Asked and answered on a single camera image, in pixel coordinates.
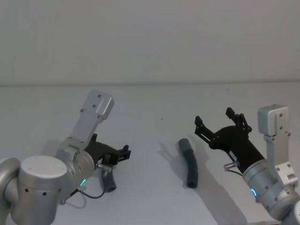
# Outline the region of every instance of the black cable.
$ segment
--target black cable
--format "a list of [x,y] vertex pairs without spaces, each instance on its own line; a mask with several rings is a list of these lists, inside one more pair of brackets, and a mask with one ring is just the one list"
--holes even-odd
[[233,170],[227,170],[228,172],[232,172],[232,173],[235,173],[235,174],[238,174],[239,176],[243,176],[243,174],[239,173],[239,172],[236,172],[236,171],[233,171]]
[[70,194],[70,197],[72,197],[73,195],[75,195],[77,192],[78,192],[78,189],[76,189],[75,191],[73,191],[73,192]]
[[83,195],[85,195],[85,196],[87,196],[88,198],[91,198],[91,199],[98,199],[98,198],[101,198],[101,197],[105,194],[105,189],[104,189],[104,191],[102,192],[102,194],[99,195],[99,196],[97,196],[97,197],[90,196],[90,195],[88,195],[87,193],[84,193],[84,192],[81,191],[81,190],[78,190],[78,192],[81,193],[81,194],[83,194]]

